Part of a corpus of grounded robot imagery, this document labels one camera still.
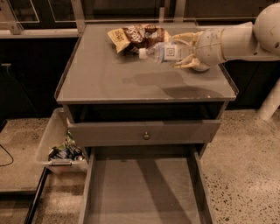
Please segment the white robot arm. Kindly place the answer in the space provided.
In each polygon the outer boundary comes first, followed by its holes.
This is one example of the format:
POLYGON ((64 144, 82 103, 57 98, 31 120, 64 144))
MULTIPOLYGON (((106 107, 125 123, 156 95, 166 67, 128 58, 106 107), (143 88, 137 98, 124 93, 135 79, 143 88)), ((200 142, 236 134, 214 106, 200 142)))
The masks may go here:
POLYGON ((186 44, 189 52, 175 68, 206 71, 230 60, 280 60, 280 3, 266 7, 255 22, 174 35, 171 41, 186 44))

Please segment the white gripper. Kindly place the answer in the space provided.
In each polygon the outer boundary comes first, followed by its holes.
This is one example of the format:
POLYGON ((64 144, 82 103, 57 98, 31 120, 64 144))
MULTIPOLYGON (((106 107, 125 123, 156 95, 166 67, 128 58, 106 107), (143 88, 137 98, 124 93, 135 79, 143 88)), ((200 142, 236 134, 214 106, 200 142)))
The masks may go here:
POLYGON ((222 54, 221 37, 222 29, 208 29, 205 31, 185 32, 173 35, 170 42, 195 45, 195 55, 191 54, 179 62, 175 62, 174 68, 195 68, 202 64, 214 66, 225 62, 222 54))

